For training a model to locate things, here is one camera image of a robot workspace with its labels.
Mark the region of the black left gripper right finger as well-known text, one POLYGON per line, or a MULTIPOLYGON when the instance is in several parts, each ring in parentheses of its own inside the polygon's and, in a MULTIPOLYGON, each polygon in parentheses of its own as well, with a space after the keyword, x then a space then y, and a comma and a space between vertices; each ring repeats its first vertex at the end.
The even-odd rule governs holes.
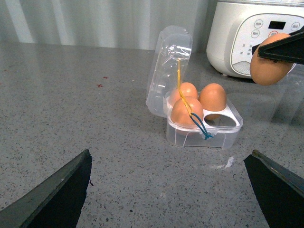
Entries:
POLYGON ((253 150, 244 163, 269 227, 302 228, 304 179, 258 150, 253 150))

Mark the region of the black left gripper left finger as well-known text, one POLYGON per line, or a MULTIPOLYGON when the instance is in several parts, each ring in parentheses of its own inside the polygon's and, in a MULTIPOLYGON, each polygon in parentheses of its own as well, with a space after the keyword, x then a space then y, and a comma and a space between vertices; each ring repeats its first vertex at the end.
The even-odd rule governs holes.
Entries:
POLYGON ((2 228, 75 228, 90 182, 88 149, 0 212, 2 228))

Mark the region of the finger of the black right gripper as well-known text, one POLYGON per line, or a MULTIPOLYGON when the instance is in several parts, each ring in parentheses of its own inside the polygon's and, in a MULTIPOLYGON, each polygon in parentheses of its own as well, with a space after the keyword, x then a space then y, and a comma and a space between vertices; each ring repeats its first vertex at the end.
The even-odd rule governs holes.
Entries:
POLYGON ((304 64, 304 27, 291 32, 286 38, 281 38, 277 41, 273 40, 269 44, 264 44, 264 47, 258 50, 260 45, 252 47, 252 55, 257 51, 257 55, 264 59, 275 62, 283 61, 293 64, 304 64))

